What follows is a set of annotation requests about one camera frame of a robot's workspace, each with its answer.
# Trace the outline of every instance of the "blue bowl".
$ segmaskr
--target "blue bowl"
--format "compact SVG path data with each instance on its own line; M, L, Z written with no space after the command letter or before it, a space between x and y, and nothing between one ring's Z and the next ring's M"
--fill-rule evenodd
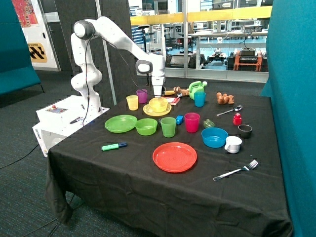
M208 127L202 131L204 144L212 148L222 147L227 137L228 133L217 127Z

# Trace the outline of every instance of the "yellow railing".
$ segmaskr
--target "yellow railing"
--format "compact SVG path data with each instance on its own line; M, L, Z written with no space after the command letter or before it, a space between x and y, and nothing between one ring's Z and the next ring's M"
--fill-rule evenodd
M188 22L193 21L218 21L218 20L241 20L251 18L270 18L272 6L244 7L237 9L189 12ZM133 16L130 18L132 26L155 25L166 23L183 22L183 13L163 14L155 16Z

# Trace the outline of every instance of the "yellow plate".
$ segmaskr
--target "yellow plate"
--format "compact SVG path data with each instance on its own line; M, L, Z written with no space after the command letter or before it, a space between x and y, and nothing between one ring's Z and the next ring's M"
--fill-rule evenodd
M168 114L171 111L171 105L168 103L167 109L163 112L154 112L153 109L150 107L149 104L145 105L143 108L143 111L145 114L150 115L150 116L163 116Z

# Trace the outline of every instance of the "white box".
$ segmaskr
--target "white box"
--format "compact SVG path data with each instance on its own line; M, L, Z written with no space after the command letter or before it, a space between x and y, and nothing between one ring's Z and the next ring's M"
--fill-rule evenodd
M109 108L103 108L100 114ZM39 123L33 126L33 132L45 157L48 150L82 128L82 120L70 123L77 118L84 118L86 110L83 107L82 96L72 95L43 109L36 111ZM84 124L91 122L98 116L89 116Z

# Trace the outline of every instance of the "green toy pepper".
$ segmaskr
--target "green toy pepper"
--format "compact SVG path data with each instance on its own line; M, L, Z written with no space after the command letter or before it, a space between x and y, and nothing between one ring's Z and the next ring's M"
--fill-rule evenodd
M203 122L203 126L205 128L208 128L208 127L215 127L215 123L213 123L211 120L207 119Z

